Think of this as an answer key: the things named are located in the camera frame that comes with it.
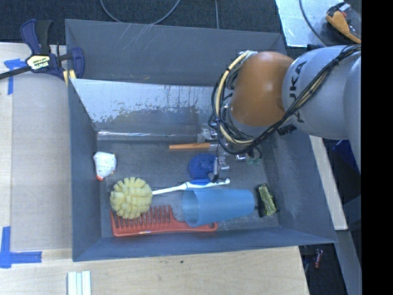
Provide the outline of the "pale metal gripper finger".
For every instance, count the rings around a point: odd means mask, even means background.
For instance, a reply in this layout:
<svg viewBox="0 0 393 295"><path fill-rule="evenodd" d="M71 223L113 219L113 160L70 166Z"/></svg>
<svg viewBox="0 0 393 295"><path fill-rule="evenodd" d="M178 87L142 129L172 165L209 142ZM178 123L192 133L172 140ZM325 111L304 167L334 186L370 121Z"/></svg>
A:
<svg viewBox="0 0 393 295"><path fill-rule="evenodd" d="M216 157L211 172L211 181L218 182L225 180L229 176L229 170L230 166L226 163L226 158L224 156Z"/></svg>
<svg viewBox="0 0 393 295"><path fill-rule="evenodd" d="M209 128L202 128L198 134L199 143L205 143L208 141L212 141L213 139L214 137L212 136L212 133Z"/></svg>

